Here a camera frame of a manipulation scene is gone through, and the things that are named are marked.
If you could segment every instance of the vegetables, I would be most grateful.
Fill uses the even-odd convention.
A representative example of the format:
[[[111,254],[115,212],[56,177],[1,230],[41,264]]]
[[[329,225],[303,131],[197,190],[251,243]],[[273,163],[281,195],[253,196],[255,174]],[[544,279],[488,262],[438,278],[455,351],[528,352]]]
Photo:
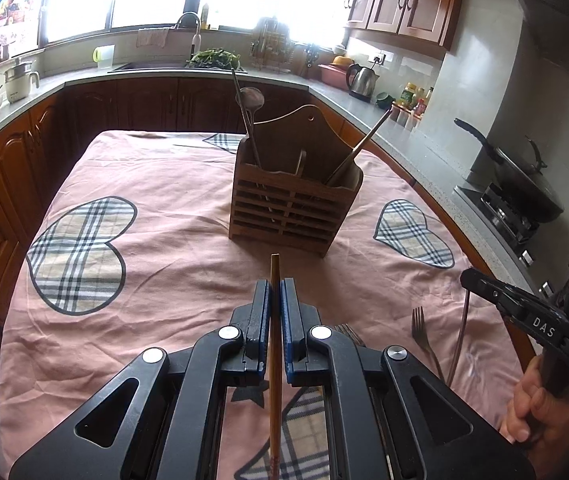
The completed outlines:
[[[223,48],[203,50],[189,61],[190,68],[217,68],[219,70],[240,69],[240,56],[231,54]]]

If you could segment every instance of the frying pan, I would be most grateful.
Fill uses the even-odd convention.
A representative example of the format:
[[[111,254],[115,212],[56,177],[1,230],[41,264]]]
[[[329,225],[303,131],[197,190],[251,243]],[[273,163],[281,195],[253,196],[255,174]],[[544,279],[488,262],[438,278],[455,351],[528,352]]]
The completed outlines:
[[[518,157],[508,156],[500,148],[492,146],[486,137],[469,123],[460,119],[455,119],[454,122],[480,141],[487,155],[493,160],[500,188],[526,218],[545,223],[560,216],[564,208],[540,173],[547,165],[542,161],[535,142],[527,138],[535,152],[536,164],[532,165]]]

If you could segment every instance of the gray countertop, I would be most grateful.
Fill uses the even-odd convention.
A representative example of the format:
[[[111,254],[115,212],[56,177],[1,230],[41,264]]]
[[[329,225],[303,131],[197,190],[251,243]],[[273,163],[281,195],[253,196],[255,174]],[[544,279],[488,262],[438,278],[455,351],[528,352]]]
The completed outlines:
[[[40,88],[33,88],[29,97],[14,104],[4,102],[0,107],[0,130],[47,96],[64,86],[88,81],[113,80],[135,77],[198,77],[231,78],[230,73],[206,70],[139,70],[136,72],[109,72],[88,68],[47,76],[40,81]],[[362,131],[368,131],[381,118],[383,111],[375,105],[364,103],[351,97],[347,92],[333,88],[315,80],[307,80],[291,74],[269,71],[248,70],[238,74],[245,82],[266,82],[291,88],[308,90],[350,123]],[[524,275],[515,265],[495,235],[475,215],[468,205],[454,193],[455,186],[465,184],[437,153],[429,147],[427,139],[417,131],[408,132],[394,121],[386,121],[375,135],[374,140],[398,161],[433,196],[462,232],[484,258],[497,279],[531,290]]]

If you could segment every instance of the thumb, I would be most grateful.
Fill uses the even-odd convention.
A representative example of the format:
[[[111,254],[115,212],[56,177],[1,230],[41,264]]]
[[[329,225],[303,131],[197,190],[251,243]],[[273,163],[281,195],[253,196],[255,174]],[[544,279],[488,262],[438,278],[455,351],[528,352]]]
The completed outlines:
[[[569,405],[539,388],[531,398],[531,414],[548,426],[561,426],[569,420]]]

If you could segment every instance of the fork handle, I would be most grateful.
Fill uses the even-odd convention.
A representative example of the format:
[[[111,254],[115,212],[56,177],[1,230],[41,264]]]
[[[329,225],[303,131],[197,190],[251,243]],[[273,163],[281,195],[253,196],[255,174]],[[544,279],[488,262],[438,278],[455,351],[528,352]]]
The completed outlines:
[[[442,373],[442,367],[440,367],[438,356],[435,355],[435,352],[433,351],[433,348],[431,348],[431,346],[429,346],[429,355],[431,356],[431,359],[433,359],[435,367],[438,369],[438,377],[440,378],[440,381],[444,383],[445,381],[444,381],[444,374]]]

